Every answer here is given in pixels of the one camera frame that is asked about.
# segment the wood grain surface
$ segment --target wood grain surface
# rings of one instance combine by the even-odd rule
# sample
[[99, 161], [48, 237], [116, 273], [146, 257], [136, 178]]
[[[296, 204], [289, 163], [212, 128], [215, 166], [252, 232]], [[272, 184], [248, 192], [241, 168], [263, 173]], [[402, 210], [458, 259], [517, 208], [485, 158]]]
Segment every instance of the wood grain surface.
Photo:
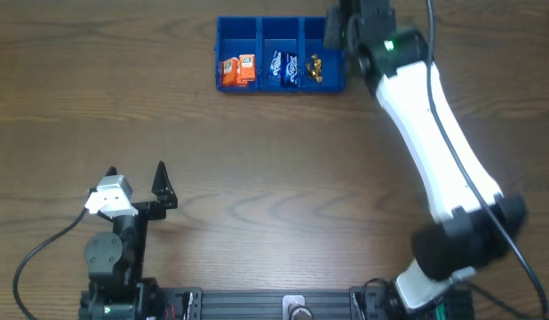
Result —
[[[181, 208], [151, 223], [145, 276], [203, 289], [348, 288], [391, 278], [431, 223], [393, 122], [351, 81], [339, 95], [215, 89], [218, 15], [324, 15], [320, 0], [0, 0], [0, 320], [21, 259], [80, 212], [110, 165], [151, 198], [159, 160]], [[424, 1], [393, 1], [426, 29]], [[519, 246], [549, 295], [549, 0], [439, 0], [437, 63], [486, 169], [531, 210]], [[28, 263], [22, 299], [75, 319], [84, 221]], [[520, 311], [537, 296], [513, 257], [474, 281]], [[509, 319], [476, 297], [478, 319]]]

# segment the brown tabletop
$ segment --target brown tabletop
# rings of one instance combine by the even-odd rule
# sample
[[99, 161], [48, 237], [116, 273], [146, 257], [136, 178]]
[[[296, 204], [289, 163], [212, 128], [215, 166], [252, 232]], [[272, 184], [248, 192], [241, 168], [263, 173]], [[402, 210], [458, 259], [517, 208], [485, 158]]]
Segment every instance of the brown tabletop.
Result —
[[[331, 1], [0, 0], [0, 320], [21, 319], [21, 259], [81, 211], [110, 165], [134, 201], [167, 164], [181, 209], [150, 223], [145, 276], [203, 289], [340, 288], [401, 273], [432, 222], [400, 133], [367, 89], [226, 95], [218, 15], [324, 15]], [[426, 31], [424, 1], [393, 1]], [[519, 237], [549, 295], [549, 0], [438, 1], [437, 64], [473, 150], [531, 210]], [[22, 299], [75, 319], [86, 216], [32, 259]], [[508, 256], [474, 281], [537, 315]], [[510, 318], [476, 297], [478, 319]]]

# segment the black mounting base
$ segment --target black mounting base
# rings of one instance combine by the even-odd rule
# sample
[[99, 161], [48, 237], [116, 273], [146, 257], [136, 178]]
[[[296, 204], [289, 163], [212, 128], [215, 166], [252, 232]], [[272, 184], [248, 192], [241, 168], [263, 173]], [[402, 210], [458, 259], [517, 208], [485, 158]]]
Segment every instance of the black mounting base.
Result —
[[[282, 297], [302, 295], [314, 319], [363, 320], [352, 296], [362, 309], [368, 306], [365, 320], [388, 320], [381, 302], [385, 289], [368, 287], [366, 301], [361, 301], [362, 287], [350, 290], [264, 290], [264, 291], [202, 291], [200, 288], [163, 288], [166, 299], [174, 306], [176, 319], [183, 319], [189, 305], [187, 320], [282, 320]], [[426, 315], [411, 320], [474, 320], [472, 294], [454, 290], [444, 302]]]

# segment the blue tray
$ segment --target blue tray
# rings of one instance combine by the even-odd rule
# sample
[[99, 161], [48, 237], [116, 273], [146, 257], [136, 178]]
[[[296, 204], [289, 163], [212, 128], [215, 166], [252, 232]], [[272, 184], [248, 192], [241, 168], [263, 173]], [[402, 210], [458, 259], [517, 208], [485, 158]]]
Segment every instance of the blue tray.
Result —
[[[344, 53], [322, 45], [324, 17], [218, 17], [215, 46], [215, 80], [222, 92], [341, 92]], [[273, 51], [298, 55], [298, 88], [267, 80]], [[321, 84], [308, 78], [306, 63], [314, 53], [322, 59]], [[255, 54], [257, 81], [245, 88], [221, 85], [221, 61], [241, 54]]]

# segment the white plastic part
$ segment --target white plastic part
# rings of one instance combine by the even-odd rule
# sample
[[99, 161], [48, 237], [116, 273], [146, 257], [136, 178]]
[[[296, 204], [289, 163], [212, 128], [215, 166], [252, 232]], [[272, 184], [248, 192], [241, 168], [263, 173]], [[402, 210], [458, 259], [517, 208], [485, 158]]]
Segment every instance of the white plastic part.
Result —
[[[486, 203], [492, 205], [494, 196], [501, 194], [501, 190], [470, 149], [446, 101], [435, 65], [431, 71], [433, 99], [442, 125], [474, 185]], [[426, 90], [426, 64], [420, 61], [398, 68], [396, 76], [384, 76], [376, 94], [381, 107], [393, 118], [417, 165], [434, 221], [452, 219], [452, 210], [458, 207], [465, 212], [480, 209], [478, 199], [466, 185], [431, 113]], [[404, 307], [411, 311], [434, 301], [455, 281], [474, 273], [473, 268], [464, 268], [454, 272], [451, 278], [438, 282], [427, 277], [413, 260], [409, 268], [397, 277], [395, 285]]]
[[85, 208], [90, 214], [101, 211], [110, 218], [137, 215], [139, 211], [129, 201], [131, 195], [131, 186], [123, 175], [104, 177], [99, 182], [97, 191], [89, 196]]

